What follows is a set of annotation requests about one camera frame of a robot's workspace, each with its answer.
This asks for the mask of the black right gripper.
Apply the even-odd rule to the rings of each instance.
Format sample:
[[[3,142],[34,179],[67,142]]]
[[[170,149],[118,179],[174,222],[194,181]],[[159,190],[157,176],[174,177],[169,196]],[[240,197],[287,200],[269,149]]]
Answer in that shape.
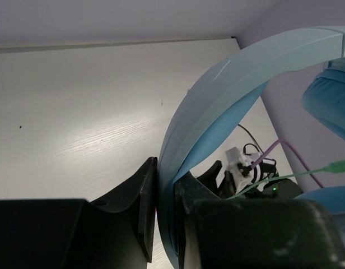
[[[222,182],[217,184],[217,176],[221,169],[222,163],[218,160],[204,174],[197,177],[197,180],[219,198],[227,199],[236,195],[232,185],[234,180],[227,169],[223,174]],[[277,171],[277,175],[272,178],[252,184],[240,192],[242,198],[295,198],[303,194],[302,189],[292,179],[278,179],[278,177]]]

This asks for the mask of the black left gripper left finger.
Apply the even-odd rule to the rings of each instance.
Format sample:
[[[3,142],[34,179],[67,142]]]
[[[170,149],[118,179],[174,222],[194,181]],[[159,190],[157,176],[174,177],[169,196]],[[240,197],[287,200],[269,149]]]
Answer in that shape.
[[[146,268],[157,159],[103,196],[0,200],[0,268]]]

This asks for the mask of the light blue headphones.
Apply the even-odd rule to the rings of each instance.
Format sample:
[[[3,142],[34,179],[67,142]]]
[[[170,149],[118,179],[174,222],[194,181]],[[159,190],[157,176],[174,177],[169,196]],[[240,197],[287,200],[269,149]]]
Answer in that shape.
[[[158,225],[174,267],[175,182],[223,143],[271,78],[340,58],[345,58],[345,26],[294,29],[218,62],[188,91],[169,124],[158,161]]]

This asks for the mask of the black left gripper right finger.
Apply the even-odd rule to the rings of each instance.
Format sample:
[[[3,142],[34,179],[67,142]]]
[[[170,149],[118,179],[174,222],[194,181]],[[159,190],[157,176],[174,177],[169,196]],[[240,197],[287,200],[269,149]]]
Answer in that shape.
[[[311,200],[222,200],[187,174],[175,217],[179,268],[345,268],[341,232]]]

